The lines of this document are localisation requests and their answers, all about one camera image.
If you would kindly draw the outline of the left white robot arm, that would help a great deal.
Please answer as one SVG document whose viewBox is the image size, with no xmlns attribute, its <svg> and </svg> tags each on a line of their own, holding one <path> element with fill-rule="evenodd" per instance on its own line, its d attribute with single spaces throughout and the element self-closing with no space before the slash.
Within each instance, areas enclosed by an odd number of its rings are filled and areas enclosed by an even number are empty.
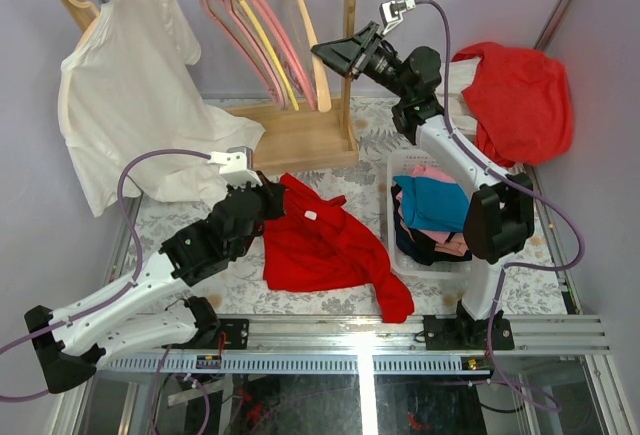
<svg viewBox="0 0 640 435">
<path fill-rule="evenodd" d="M 112 360 L 161 345 L 212 347 L 220 322 L 202 297 L 166 315 L 140 315 L 150 303 L 188 290 L 245 256 L 266 223 L 284 214 L 282 184 L 232 188 L 210 214 L 179 230 L 128 276 L 59 309 L 37 305 L 24 320 L 46 387 L 60 394 Z"/>
</svg>

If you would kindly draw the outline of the red t shirt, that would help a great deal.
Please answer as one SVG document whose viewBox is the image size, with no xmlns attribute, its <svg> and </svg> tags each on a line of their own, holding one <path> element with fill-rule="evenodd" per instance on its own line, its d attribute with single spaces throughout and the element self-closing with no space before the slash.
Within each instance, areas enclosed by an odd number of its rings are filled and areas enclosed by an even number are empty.
<svg viewBox="0 0 640 435">
<path fill-rule="evenodd" d="M 280 177 L 285 215 L 266 222 L 263 278 L 271 290 L 310 293 L 370 284 L 385 323 L 403 323 L 415 306 L 392 272 L 382 242 L 347 212 L 342 195 L 321 198 L 290 174 Z"/>
</svg>

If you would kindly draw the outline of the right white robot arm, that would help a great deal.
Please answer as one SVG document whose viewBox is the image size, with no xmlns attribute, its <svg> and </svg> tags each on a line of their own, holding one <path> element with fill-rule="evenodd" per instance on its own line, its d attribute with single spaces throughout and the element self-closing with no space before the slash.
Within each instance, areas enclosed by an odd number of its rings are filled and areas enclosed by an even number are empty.
<svg viewBox="0 0 640 435">
<path fill-rule="evenodd" d="M 344 79 L 365 75 L 398 96 L 392 108 L 396 129 L 444 168 L 470 202 L 463 236 L 472 255 L 471 280 L 454 318 L 424 318 L 426 347 L 514 349 L 499 301 L 505 266 L 534 232 L 529 177 L 493 166 L 453 125 L 436 96 L 445 79 L 436 50 L 419 46 L 400 60 L 371 22 L 348 38 L 315 44 L 311 52 Z"/>
</svg>

